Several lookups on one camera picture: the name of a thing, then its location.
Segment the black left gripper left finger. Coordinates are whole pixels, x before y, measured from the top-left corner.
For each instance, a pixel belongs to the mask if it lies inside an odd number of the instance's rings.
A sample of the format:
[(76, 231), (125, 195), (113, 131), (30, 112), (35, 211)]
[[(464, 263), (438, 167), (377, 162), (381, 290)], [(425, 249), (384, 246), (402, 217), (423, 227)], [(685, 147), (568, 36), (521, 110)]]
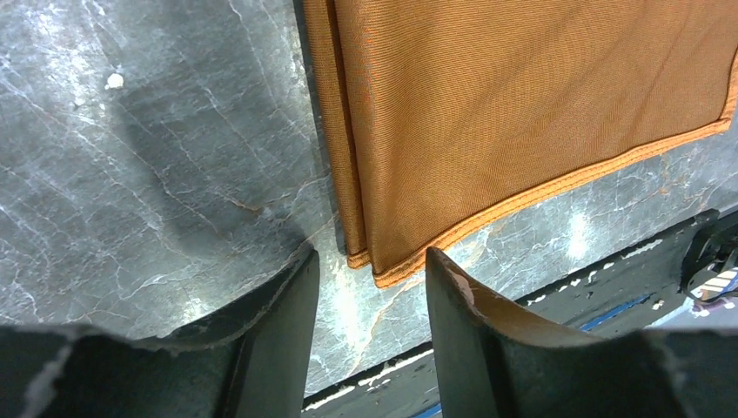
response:
[(165, 337), (86, 324), (1, 329), (4, 417), (298, 417), (319, 299), (308, 250)]

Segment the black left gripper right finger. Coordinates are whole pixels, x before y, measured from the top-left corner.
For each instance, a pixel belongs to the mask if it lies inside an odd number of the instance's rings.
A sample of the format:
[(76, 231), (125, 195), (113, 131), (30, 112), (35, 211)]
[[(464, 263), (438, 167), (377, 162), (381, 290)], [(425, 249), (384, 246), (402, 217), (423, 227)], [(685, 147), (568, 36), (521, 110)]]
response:
[(547, 320), (426, 251), (445, 417), (734, 417), (737, 332), (646, 328), (601, 338)]

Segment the orange cloth napkin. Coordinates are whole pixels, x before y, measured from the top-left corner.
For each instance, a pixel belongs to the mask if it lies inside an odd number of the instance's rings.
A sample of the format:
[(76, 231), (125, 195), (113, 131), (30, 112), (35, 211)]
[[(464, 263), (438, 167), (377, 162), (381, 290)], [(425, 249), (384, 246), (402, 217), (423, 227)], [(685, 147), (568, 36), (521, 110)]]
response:
[(377, 287), (490, 223), (726, 131), (734, 1), (306, 1), (346, 261)]

